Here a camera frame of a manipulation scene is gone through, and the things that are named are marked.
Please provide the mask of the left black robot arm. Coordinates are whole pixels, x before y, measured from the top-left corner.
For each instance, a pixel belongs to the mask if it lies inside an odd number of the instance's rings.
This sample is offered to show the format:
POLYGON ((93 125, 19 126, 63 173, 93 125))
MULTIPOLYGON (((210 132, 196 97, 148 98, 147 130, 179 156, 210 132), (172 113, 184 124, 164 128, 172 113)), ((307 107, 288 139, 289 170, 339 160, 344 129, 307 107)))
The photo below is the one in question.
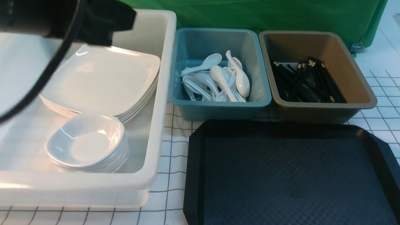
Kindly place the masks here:
POLYGON ((137 12, 119 0, 2 0, 2 33, 63 39, 83 4, 76 43, 111 46, 113 34, 132 30, 137 12))

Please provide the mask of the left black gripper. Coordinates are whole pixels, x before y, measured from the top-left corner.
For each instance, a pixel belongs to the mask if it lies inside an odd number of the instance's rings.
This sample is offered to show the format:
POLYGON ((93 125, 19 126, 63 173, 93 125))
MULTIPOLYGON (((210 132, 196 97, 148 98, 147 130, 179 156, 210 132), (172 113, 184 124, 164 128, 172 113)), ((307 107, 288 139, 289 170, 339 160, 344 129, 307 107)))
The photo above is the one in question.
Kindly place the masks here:
POLYGON ((109 47, 115 32, 132 30, 137 12, 119 0, 87 0, 78 43, 109 47))

